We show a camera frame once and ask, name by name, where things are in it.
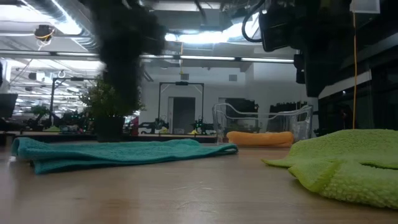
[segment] wooden table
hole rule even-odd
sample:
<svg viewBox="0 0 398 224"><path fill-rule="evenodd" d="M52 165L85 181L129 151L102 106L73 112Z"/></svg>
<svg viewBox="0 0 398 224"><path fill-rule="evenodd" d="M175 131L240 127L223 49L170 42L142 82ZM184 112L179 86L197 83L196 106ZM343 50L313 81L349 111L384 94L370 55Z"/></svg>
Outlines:
<svg viewBox="0 0 398 224"><path fill-rule="evenodd" d="M0 154L0 223L398 223L398 212L312 194L286 169L288 149L145 166L34 175Z"/></svg>

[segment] ceiling duct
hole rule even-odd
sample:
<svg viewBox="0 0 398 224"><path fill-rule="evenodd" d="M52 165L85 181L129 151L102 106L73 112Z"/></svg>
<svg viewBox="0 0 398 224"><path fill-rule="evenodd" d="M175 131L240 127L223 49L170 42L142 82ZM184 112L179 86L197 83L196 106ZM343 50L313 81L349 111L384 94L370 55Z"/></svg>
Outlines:
<svg viewBox="0 0 398 224"><path fill-rule="evenodd" d="M54 26L64 34L71 27L80 28L81 32L73 40L90 52L98 47L90 19L90 12L77 0L21 0L28 7L55 19Z"/></svg>

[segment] orange cable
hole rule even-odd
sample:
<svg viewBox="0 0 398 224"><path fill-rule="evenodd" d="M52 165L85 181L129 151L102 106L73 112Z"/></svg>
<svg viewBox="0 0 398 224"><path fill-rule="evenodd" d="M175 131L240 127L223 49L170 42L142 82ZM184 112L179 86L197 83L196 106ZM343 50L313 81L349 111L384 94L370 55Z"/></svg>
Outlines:
<svg viewBox="0 0 398 224"><path fill-rule="evenodd" d="M355 0L353 0L353 20L354 20L354 112L353 112L353 129L355 129L356 119L356 85L358 76L358 60L356 51L356 16L355 16Z"/></svg>

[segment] green plant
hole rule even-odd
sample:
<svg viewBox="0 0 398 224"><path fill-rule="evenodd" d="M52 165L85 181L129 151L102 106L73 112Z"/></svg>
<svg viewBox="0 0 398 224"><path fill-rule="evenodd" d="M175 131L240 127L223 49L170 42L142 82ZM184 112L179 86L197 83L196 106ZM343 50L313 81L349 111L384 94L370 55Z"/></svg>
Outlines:
<svg viewBox="0 0 398 224"><path fill-rule="evenodd" d="M100 77L95 80L95 85L87 92L80 95L80 100L86 104L86 111L94 117L127 116L144 108L141 102L127 104L115 92L114 88L105 83Z"/></svg>
<svg viewBox="0 0 398 224"><path fill-rule="evenodd" d="M44 116L44 115L50 113L50 110L47 109L47 107L44 106L44 105L42 105L42 106L39 106L39 105L33 106L33 107L30 109L30 111L31 111L31 113L33 113L33 114L36 115L36 116L37 116L37 115Z"/></svg>

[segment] microfiber cloth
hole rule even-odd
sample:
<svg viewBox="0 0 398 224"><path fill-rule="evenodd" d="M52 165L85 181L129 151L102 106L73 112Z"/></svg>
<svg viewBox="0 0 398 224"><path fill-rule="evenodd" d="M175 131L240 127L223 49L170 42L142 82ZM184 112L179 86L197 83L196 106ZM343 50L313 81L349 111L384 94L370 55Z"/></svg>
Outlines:
<svg viewBox="0 0 398 224"><path fill-rule="evenodd" d="M238 148L233 144L204 147L190 139L167 142L46 144L30 138L17 138L12 143L12 155L32 160L36 174L99 166L179 161L237 152Z"/></svg>
<svg viewBox="0 0 398 224"><path fill-rule="evenodd" d="M239 146L290 147L294 141L293 133L290 131L256 134L231 131L226 137L229 142Z"/></svg>
<svg viewBox="0 0 398 224"><path fill-rule="evenodd" d="M309 191L345 202L398 209L398 131L343 130L295 143L284 159Z"/></svg>

